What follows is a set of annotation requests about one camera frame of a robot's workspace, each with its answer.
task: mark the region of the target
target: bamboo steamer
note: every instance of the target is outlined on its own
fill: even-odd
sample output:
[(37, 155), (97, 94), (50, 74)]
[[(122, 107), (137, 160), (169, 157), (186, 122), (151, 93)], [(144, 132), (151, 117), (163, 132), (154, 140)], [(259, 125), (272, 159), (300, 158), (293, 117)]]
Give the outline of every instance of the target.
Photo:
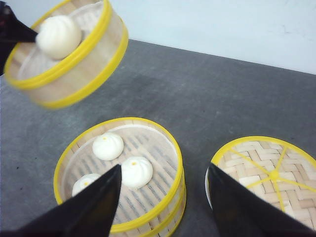
[(46, 57), (35, 43), (18, 43), (4, 67), (7, 81), (35, 103), (58, 109), (85, 98), (116, 69), (128, 44), (127, 29), (108, 0), (65, 0), (48, 17), (69, 15), (80, 26), (83, 41), (66, 58)]
[(316, 230), (316, 161), (285, 141), (243, 137), (224, 145), (212, 163), (297, 221)]
[[(124, 141), (122, 154), (112, 161), (92, 152), (96, 136), (114, 132)], [(159, 124), (144, 118), (117, 118), (100, 123), (79, 135), (61, 155), (54, 174), (54, 193), (59, 204), (72, 195), (73, 184), (89, 173), (103, 174), (130, 156), (143, 156), (153, 165), (153, 178), (144, 187), (121, 186), (112, 237), (162, 237), (180, 223), (186, 203), (186, 187), (180, 148)]]

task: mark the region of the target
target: woven bamboo lid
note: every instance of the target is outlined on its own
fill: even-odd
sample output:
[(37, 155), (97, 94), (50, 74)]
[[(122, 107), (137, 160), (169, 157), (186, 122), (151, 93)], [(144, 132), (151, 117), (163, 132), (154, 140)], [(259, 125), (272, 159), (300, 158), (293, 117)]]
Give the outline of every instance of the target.
[(271, 137), (244, 137), (224, 145), (212, 162), (255, 195), (316, 230), (316, 161)]

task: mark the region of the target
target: gray table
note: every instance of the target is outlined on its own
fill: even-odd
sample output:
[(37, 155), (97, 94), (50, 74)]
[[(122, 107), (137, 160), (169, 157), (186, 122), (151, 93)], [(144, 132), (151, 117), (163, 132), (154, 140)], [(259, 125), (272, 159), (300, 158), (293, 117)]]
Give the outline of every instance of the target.
[(14, 229), (56, 206), (53, 173), (66, 146), (102, 121), (136, 116), (178, 141), (188, 191), (174, 236), (218, 236), (204, 190), (212, 155), (242, 136), (265, 135), (316, 157), (316, 76), (131, 40), (96, 92), (46, 111), (1, 79), (1, 227)]

